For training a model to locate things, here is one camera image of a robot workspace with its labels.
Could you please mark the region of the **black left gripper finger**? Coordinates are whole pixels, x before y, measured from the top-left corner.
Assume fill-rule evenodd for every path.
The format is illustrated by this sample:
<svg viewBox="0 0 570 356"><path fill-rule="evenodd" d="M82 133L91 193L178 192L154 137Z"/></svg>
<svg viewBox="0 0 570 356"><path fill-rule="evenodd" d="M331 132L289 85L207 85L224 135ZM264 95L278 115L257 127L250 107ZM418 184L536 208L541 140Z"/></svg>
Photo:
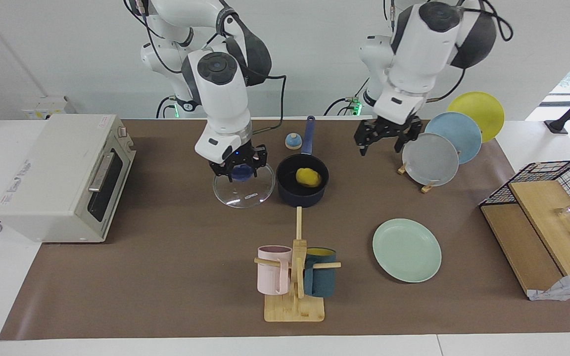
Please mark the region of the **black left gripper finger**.
<svg viewBox="0 0 570 356"><path fill-rule="evenodd" d="M367 150L371 144L371 133L370 130L357 130L355 133L355 143L358 146L361 156L366 156Z"/></svg>
<svg viewBox="0 0 570 356"><path fill-rule="evenodd" d="M413 130L408 130L406 132L399 132L397 135L397 141L394 144L394 151L396 153L400 153L405 144L407 144L407 142L410 142L411 140L415 140L415 134Z"/></svg>

